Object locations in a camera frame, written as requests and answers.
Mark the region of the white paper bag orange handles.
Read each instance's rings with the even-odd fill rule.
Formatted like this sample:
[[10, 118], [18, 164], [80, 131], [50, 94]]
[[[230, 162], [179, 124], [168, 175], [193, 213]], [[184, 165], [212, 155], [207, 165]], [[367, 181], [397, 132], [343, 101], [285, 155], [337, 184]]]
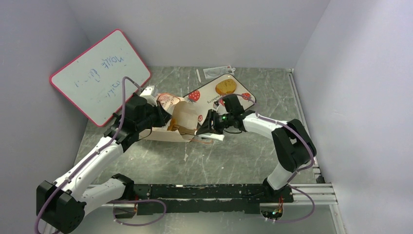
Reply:
[[198, 128], [198, 117], [193, 104], [169, 93], [157, 96], [161, 106], [172, 115], [164, 127], [153, 127], [139, 134], [141, 139], [165, 142], [199, 142], [211, 144], [212, 139], [196, 139], [195, 131]]

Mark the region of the yellow fake bread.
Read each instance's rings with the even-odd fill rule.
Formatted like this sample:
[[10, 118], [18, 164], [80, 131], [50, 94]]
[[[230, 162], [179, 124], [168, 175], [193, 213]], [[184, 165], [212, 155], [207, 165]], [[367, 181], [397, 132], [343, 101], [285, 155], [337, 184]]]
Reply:
[[233, 79], [226, 79], [215, 86], [215, 91], [221, 96], [232, 94], [237, 89], [237, 83]]

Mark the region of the ring doughnut fake bread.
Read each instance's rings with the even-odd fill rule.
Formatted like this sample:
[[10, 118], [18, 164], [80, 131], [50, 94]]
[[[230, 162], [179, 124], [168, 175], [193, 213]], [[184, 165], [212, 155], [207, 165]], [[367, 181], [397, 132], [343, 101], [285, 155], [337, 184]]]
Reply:
[[178, 125], [177, 120], [172, 118], [167, 130], [173, 132], [173, 131], [178, 131], [179, 128], [180, 128], [180, 126]]

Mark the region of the metal tongs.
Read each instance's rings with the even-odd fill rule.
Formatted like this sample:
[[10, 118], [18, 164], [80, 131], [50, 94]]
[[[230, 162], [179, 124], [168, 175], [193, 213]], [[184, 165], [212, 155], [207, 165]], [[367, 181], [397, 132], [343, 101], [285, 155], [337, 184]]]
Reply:
[[173, 130], [178, 131], [181, 135], [198, 136], [201, 138], [209, 138], [209, 139], [219, 140], [219, 141], [223, 141], [225, 137], [224, 135], [212, 134], [212, 133], [198, 134], [196, 129], [187, 129], [179, 125], [173, 126]]

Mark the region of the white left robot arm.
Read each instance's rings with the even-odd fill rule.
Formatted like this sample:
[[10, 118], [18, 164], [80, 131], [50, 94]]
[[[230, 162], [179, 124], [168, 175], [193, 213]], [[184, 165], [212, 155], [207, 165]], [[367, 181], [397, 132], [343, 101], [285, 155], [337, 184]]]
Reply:
[[115, 175], [102, 185], [89, 185], [109, 163], [123, 155], [139, 140], [140, 133], [153, 127], [163, 127], [171, 119], [159, 101], [152, 96], [133, 96], [124, 100], [122, 111], [98, 144], [78, 164], [54, 182], [43, 181], [36, 189], [35, 233], [41, 220], [69, 234], [83, 218], [101, 205], [113, 200], [127, 203], [135, 195], [134, 182]]

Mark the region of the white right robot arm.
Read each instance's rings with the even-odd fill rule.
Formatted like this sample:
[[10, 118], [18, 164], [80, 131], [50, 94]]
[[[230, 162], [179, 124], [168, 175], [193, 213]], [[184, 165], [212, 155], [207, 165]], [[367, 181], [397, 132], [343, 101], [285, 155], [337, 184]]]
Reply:
[[253, 110], [246, 111], [240, 97], [239, 94], [221, 97], [226, 113], [219, 114], [217, 109], [210, 109], [196, 135], [222, 135], [225, 129], [234, 127], [241, 132], [255, 133], [272, 140], [278, 164], [263, 182], [263, 196], [267, 201], [274, 202], [281, 196], [281, 188], [298, 172], [314, 165], [317, 150], [300, 120], [274, 120]]

